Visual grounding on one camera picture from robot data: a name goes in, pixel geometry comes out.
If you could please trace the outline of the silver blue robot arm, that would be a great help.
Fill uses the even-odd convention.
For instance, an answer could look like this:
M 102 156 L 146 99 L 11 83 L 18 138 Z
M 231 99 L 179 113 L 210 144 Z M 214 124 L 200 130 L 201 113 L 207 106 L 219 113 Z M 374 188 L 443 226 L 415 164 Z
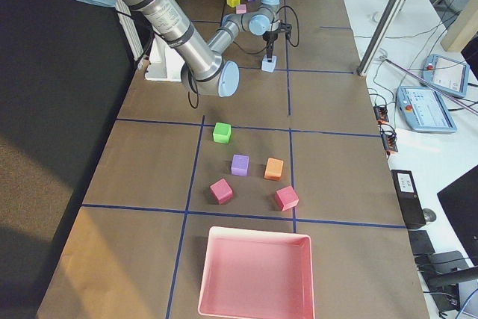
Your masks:
M 117 0 L 76 0 L 114 7 Z M 261 0 L 254 12 L 225 16 L 220 28 L 204 41 L 176 0 L 123 0 L 130 10 L 141 12 L 165 43 L 184 60 L 181 82 L 192 93 L 229 97 L 239 85 L 240 72 L 224 51 L 242 31 L 263 35 L 278 25 L 279 0 Z

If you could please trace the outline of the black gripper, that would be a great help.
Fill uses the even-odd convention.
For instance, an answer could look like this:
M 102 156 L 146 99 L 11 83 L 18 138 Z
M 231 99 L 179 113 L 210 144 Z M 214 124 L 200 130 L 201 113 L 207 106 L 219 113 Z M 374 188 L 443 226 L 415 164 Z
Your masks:
M 267 61 L 273 61 L 273 49 L 274 49 L 274 41 L 278 38 L 278 33 L 276 31 L 266 31 L 262 38 L 264 41 L 267 41 L 267 48 L 266 48 L 266 57 Z

